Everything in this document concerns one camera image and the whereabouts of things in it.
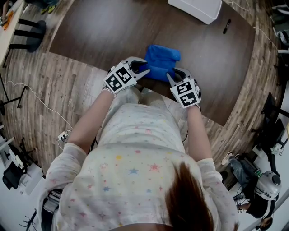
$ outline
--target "power outlet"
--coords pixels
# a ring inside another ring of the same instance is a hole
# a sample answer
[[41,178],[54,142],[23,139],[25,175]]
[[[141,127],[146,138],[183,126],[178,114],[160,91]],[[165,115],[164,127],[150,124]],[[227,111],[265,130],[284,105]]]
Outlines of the power outlet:
[[59,136],[58,136],[58,140],[63,140],[64,138],[67,138],[68,134],[67,132],[62,132]]

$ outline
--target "jeans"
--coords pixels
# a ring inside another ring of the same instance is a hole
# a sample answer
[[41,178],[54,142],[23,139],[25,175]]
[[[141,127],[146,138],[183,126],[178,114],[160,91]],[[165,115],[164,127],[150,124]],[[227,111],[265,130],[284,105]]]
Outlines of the jeans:
[[234,169],[234,175],[241,185],[242,190],[249,184],[254,174],[253,168],[245,160],[230,158],[229,163]]
[[41,9],[46,9],[49,6],[58,4],[59,0],[25,0],[25,2],[36,5]]

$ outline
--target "white helmet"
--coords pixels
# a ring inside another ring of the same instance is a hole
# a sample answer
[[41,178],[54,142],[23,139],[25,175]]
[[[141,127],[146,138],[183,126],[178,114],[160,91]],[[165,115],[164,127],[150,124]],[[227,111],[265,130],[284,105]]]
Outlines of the white helmet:
[[281,179],[272,171],[267,171],[261,175],[255,192],[265,200],[274,200],[281,190]]

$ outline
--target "black pen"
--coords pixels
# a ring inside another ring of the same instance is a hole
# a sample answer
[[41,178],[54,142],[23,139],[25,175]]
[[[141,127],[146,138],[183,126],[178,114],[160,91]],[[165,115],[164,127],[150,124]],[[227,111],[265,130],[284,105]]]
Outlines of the black pen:
[[231,20],[229,19],[228,22],[227,22],[227,25],[226,25],[226,27],[225,27],[225,29],[223,31],[223,34],[225,34],[227,32],[230,24],[231,24]]

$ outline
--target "shirt sleeve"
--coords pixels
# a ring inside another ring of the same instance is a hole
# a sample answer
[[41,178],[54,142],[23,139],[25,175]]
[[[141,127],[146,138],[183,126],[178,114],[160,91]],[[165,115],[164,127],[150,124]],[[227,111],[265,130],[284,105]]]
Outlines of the shirt sleeve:
[[[74,181],[80,173],[86,156],[85,151],[75,144],[68,143],[64,146],[62,154],[55,158],[47,171],[44,187],[41,189],[38,200],[38,211],[42,211],[43,200],[52,190],[64,189]],[[41,212],[37,214],[41,221]]]
[[218,173],[211,158],[197,162],[204,189],[209,193],[214,204],[216,205],[221,230],[233,231],[234,226],[238,223],[238,211],[235,202],[222,183],[222,176]]

